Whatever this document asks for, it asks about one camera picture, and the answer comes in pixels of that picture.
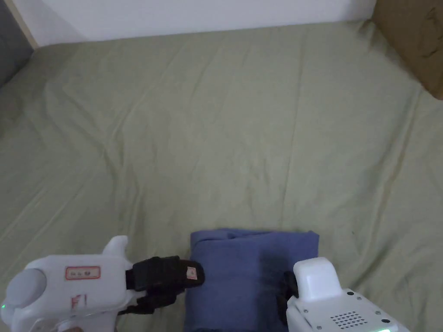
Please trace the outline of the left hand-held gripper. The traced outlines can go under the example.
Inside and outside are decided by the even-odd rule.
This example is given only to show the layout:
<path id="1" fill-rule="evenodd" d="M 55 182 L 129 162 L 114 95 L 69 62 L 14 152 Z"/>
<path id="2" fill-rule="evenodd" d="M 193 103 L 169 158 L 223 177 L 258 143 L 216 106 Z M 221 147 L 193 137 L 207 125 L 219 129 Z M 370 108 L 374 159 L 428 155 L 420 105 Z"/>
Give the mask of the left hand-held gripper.
<path id="1" fill-rule="evenodd" d="M 1 319 L 12 332 L 112 332 L 117 315 L 151 315 L 200 287 L 200 263 L 179 256 L 132 264 L 127 236 L 115 236 L 100 254 L 49 255 L 28 263 L 8 283 Z M 133 290 L 126 272 L 133 266 Z M 155 291 L 139 296 L 136 291 Z"/>

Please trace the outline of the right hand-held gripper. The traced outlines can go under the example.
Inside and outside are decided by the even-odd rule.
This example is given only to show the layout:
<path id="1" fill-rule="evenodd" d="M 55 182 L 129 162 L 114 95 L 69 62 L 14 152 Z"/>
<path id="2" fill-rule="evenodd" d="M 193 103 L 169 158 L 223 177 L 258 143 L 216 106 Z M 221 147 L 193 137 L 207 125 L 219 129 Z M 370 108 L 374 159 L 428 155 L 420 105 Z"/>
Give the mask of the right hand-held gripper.
<path id="1" fill-rule="evenodd" d="M 290 332 L 407 332 L 397 319 L 363 295 L 342 288 L 324 257 L 294 264 L 278 283 L 278 317 Z"/>

